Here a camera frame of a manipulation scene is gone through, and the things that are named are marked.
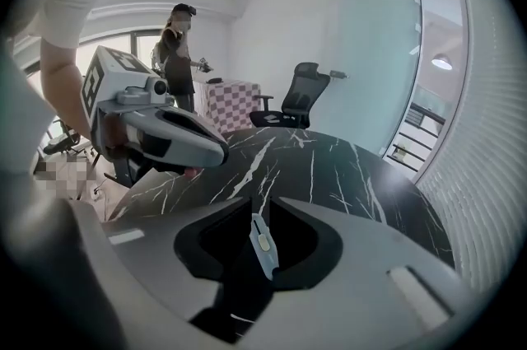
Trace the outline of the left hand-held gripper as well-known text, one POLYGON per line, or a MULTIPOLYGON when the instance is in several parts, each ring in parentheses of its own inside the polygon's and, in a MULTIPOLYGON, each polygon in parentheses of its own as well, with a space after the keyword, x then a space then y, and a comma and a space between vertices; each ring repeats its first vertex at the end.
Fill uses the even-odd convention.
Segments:
POLYGON ((128 144, 146 159, 194 168, 221 166, 228 159, 224 137, 200 116, 171 107, 166 80, 130 53, 97 47, 80 97, 91 144, 108 161, 115 156, 106 142, 106 117, 155 107, 152 124, 125 124, 128 144))

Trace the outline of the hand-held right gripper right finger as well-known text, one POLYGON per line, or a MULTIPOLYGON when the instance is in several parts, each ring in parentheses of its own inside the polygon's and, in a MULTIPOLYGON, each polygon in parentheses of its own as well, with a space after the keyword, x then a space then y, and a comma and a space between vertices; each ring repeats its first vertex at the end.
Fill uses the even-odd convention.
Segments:
POLYGON ((276 293, 246 350, 445 350, 480 311, 456 271, 394 228, 285 202, 334 228, 342 256, 312 289, 276 293))

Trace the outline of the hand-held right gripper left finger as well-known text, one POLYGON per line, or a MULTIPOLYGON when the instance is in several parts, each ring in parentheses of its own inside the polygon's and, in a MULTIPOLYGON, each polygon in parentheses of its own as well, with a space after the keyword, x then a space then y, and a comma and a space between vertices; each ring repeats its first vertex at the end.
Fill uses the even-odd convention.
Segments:
POLYGON ((124 267, 177 320, 233 344, 252 324, 226 295, 226 275, 249 243, 251 202, 233 198, 102 228, 124 267))

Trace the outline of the light blue utility knife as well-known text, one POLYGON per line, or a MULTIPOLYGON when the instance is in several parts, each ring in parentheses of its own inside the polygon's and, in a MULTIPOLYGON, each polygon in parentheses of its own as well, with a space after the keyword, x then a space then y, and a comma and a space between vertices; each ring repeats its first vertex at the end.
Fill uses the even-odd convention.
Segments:
POLYGON ((251 214, 250 242, 263 274, 272 281, 274 271, 279 268, 277 246, 267 223, 258 213, 251 214))

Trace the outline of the person's left forearm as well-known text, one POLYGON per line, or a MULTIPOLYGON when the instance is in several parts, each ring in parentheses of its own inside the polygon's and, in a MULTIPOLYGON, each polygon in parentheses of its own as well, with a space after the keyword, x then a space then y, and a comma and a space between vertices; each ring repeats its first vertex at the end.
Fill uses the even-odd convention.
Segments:
POLYGON ((82 107, 82 75, 76 65, 75 49, 63 49, 45 39, 40 41, 40 81, 44 98, 57 116, 84 138, 91 138, 82 107))

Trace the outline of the person's left hand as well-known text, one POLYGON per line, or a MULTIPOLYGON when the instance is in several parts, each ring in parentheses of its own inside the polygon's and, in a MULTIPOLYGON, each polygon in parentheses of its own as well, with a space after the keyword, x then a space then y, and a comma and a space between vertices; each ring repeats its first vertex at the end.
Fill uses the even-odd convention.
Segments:
POLYGON ((128 136, 124 124, 117 114, 107 114, 103 119, 103 134, 105 137, 105 150, 112 159, 121 159, 127 156, 125 145, 128 136))

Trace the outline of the pink checkered cloth table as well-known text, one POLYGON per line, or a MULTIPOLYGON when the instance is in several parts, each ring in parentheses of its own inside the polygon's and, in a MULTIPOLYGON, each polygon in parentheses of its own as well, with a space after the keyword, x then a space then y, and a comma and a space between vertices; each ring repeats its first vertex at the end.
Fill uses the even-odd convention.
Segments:
POLYGON ((260 85, 243 81, 208 84, 194 82, 194 104, 198 115, 220 133, 253 128, 250 113, 260 110, 260 85))

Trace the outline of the round black marble table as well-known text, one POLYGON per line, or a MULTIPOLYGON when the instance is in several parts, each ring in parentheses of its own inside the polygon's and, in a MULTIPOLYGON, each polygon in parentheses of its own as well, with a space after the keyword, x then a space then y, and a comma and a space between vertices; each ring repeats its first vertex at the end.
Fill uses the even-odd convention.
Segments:
POLYGON ((376 154, 310 130, 251 128, 226 133, 225 164, 189 179, 149 171, 116 205, 110 221, 153 217, 236 197, 254 212, 285 197, 369 218, 402 232, 448 265, 454 258, 445 227, 411 180, 376 154))

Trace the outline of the black office chair with headrest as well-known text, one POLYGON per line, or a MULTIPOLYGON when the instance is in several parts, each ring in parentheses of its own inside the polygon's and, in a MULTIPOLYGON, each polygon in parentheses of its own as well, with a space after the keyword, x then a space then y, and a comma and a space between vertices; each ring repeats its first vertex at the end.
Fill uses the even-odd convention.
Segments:
POLYGON ((263 110, 250 113, 252 124, 256 128, 309 128, 310 111, 331 80, 329 75, 319 73, 318 67, 319 64, 313 62, 296 65, 280 111, 269 109, 273 96, 257 95, 256 98, 263 102, 263 110))

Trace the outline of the black mesh office chair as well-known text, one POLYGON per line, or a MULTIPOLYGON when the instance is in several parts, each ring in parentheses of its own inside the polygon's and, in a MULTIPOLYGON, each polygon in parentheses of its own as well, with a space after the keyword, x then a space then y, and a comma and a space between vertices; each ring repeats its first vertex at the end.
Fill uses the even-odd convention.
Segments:
POLYGON ((57 153, 68 154, 69 152, 73 152, 75 155, 78 154, 79 151, 76 151, 74 147, 80 143, 82 136, 61 119, 53 121, 53 124, 58 124, 62 129, 62 133, 57 137, 52 137, 51 133, 47 132, 49 140, 43 148, 43 153, 47 156, 57 153))

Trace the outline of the black balcony railing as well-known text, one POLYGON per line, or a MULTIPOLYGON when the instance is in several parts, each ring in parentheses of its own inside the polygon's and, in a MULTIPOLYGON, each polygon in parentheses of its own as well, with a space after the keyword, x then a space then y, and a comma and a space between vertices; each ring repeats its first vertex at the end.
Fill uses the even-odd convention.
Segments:
POLYGON ((412 103, 384 159, 412 180, 431 155, 445 119, 412 103))

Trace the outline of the frosted glass door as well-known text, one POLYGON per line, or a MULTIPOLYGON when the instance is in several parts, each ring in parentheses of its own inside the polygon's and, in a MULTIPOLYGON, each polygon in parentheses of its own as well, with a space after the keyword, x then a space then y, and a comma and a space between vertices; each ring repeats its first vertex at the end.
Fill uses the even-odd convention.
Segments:
POLYGON ((413 91, 421 0, 339 0, 338 69, 347 74, 339 126, 350 143, 383 155, 413 91))

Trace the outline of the round ceiling lamp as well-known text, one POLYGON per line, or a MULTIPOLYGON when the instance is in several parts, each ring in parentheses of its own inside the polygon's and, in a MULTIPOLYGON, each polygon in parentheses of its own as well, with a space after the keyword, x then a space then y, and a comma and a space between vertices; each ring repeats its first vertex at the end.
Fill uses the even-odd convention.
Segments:
POLYGON ((431 59, 431 64, 441 70, 451 71, 453 69, 450 58, 445 54, 437 54, 431 59))

